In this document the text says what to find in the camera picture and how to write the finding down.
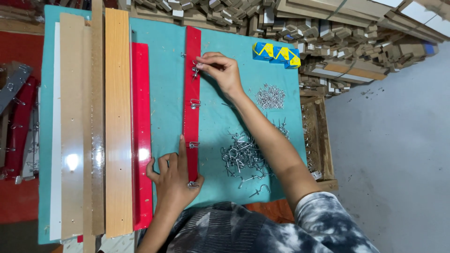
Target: blue box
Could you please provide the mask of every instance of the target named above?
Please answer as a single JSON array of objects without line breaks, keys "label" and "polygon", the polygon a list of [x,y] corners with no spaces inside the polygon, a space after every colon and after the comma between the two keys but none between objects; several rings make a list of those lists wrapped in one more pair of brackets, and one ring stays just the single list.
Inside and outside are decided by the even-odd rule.
[{"label": "blue box", "polygon": [[257,42],[253,45],[253,59],[269,61],[274,57],[274,45],[265,42]]},{"label": "blue box", "polygon": [[299,68],[300,65],[300,52],[298,49],[289,49],[289,61],[284,63],[284,68]]},{"label": "blue box", "polygon": [[289,49],[287,47],[274,46],[274,58],[270,63],[285,64],[289,61]]}]

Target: person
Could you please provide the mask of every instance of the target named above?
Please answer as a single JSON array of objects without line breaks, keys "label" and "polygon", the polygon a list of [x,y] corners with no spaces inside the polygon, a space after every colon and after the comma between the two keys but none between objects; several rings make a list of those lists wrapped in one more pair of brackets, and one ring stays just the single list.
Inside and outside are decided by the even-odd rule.
[{"label": "person", "polygon": [[277,224],[232,202],[184,210],[205,179],[199,174],[200,187],[187,187],[186,145],[181,135],[178,154],[158,159],[159,174],[153,171],[154,158],[147,166],[158,200],[137,252],[378,252],[337,198],[321,191],[294,146],[245,94],[236,60],[208,52],[197,61],[197,68],[213,77],[234,104],[259,145],[283,187],[295,224]]}]

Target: wooden crate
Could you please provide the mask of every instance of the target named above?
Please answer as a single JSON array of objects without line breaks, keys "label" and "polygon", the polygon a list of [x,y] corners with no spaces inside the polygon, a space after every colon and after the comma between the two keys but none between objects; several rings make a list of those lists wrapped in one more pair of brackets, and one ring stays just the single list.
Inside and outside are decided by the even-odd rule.
[{"label": "wooden crate", "polygon": [[334,178],[324,98],[301,96],[300,102],[305,109],[302,111],[303,128],[308,130],[305,139],[308,138],[308,143],[312,145],[306,148],[311,151],[311,154],[307,152],[306,156],[311,158],[314,168],[323,175],[318,179],[322,190],[338,190],[338,181]]}]

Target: teal cloth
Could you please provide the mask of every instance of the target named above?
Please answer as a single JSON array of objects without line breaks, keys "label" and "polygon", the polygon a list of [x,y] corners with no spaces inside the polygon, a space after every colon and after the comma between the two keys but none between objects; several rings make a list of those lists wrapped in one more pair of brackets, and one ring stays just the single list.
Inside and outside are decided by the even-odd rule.
[{"label": "teal cloth", "polygon": [[[40,101],[40,173],[39,173],[39,225],[38,243],[58,242],[49,240],[50,228],[50,187],[51,154],[53,125],[53,65],[54,65],[54,27],[59,22],[60,13],[80,15],[90,19],[91,12],[60,6],[45,6],[45,38],[42,58],[42,85]],[[150,107],[152,131],[152,156],[158,158],[166,153],[178,152],[178,138],[182,125],[182,99],[184,87],[185,27],[130,18],[133,42],[146,43],[150,58]],[[306,161],[303,139],[298,73],[284,69],[282,64],[270,64],[252,59],[252,45],[257,41],[266,41],[277,46],[292,45],[271,40],[202,29],[202,53],[219,51],[234,58],[239,63],[244,90],[255,101],[257,93],[264,83],[276,85],[286,93],[284,109],[266,110],[268,118],[281,121],[286,117],[286,129],[290,132],[290,141]],[[198,155],[199,172],[205,177],[205,183],[199,196],[190,206],[206,206],[220,201],[233,201],[238,204],[267,202],[284,197],[279,181],[274,177],[263,180],[254,179],[245,182],[241,189],[239,178],[228,177],[225,163],[221,159],[221,147],[229,147],[233,142],[228,131],[240,133],[244,124],[234,110],[221,103],[227,103],[217,84],[202,76],[200,81],[200,107]],[[254,169],[245,168],[241,175],[250,178],[259,175]],[[265,189],[255,195],[255,189],[262,184],[270,186],[271,193]],[[156,206],[156,190],[153,185],[153,203]]]},{"label": "teal cloth", "polygon": [[[166,153],[178,152],[178,138],[183,121],[184,62],[181,52],[185,51],[185,27],[139,18],[130,18],[133,42],[146,43],[150,58],[150,111],[152,131],[152,156],[158,158]],[[252,59],[252,45],[257,41],[273,43],[275,46],[292,48],[291,44],[272,40],[202,30],[202,54],[221,52],[236,59],[239,64],[244,91],[255,100],[255,95],[264,83],[276,85],[285,91],[284,109],[269,109],[268,119],[283,122],[290,141],[306,161],[303,139],[298,71],[284,69],[283,64]],[[202,75],[200,80],[200,119],[198,171],[205,177],[205,183],[198,197],[188,206],[202,207],[221,201],[238,204],[268,202],[284,197],[279,181],[275,177],[254,179],[238,186],[240,178],[228,177],[225,162],[221,158],[221,148],[228,148],[233,140],[228,134],[240,133],[245,126],[235,110],[222,103],[229,103],[222,95],[217,83]],[[158,171],[158,160],[154,168]],[[260,175],[255,169],[244,168],[241,175],[247,179]],[[259,195],[249,198],[262,184],[270,187],[271,193],[263,188]],[[156,190],[153,185],[153,208],[156,206]]]},{"label": "teal cloth", "polygon": [[53,130],[53,64],[55,23],[59,22],[60,13],[83,16],[89,20],[90,11],[46,5],[44,53],[42,55],[42,80],[40,87],[40,122],[39,122],[39,215],[38,243],[57,243],[50,241],[50,192],[52,174],[52,130]]}]

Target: concrete floor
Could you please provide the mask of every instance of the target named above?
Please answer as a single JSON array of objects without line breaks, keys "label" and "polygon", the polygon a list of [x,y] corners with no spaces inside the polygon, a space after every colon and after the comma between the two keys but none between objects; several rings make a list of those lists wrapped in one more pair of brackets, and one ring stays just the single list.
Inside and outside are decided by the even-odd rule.
[{"label": "concrete floor", "polygon": [[326,100],[339,200],[380,252],[450,248],[450,43]]}]

